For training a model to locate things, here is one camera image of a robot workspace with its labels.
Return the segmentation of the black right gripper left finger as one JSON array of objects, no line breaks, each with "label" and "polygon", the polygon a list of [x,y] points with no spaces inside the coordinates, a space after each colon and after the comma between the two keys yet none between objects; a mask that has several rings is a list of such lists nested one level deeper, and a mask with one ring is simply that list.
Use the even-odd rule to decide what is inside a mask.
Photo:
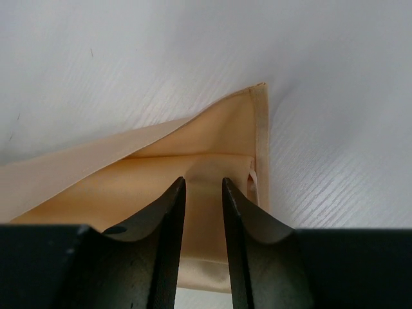
[{"label": "black right gripper left finger", "polygon": [[2,308],[172,308],[186,184],[128,219],[89,225],[2,225]]}]

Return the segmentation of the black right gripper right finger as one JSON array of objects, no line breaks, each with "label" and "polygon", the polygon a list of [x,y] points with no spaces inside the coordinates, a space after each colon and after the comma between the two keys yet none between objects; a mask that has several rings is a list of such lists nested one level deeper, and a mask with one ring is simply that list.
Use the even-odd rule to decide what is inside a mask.
[{"label": "black right gripper right finger", "polygon": [[229,178],[222,205],[234,308],[410,308],[410,229],[294,229]]}]

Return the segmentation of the peach satin napkin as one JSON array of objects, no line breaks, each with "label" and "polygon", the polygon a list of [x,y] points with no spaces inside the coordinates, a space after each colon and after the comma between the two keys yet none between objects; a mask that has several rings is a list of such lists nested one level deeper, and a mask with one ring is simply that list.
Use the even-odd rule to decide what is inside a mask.
[{"label": "peach satin napkin", "polygon": [[99,231],[186,182],[178,286],[230,292],[221,183],[269,208],[268,93],[232,93],[191,118],[134,129],[1,168],[3,223],[85,223]]}]

